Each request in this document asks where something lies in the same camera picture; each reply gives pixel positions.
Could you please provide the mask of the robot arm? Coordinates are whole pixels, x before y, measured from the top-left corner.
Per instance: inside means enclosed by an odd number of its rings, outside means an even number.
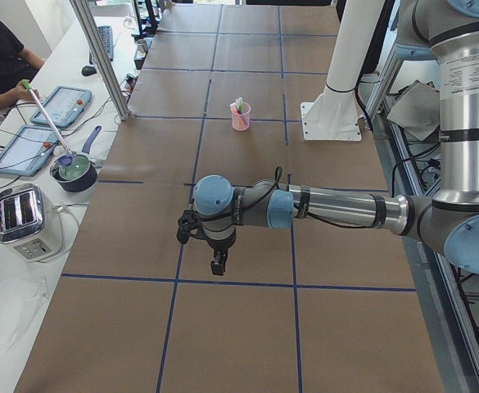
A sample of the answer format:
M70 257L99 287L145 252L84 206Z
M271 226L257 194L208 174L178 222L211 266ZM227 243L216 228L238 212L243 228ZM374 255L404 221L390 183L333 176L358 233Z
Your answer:
M221 275L237 227L288 228L294 219L315 219L414 238L479 274L479 1L403 1L396 46L401 55L439 64L441 185L435 195L385 197L278 180L234 187L211 175L194 187L192 208L178 221L179 242L207 242L212 273Z

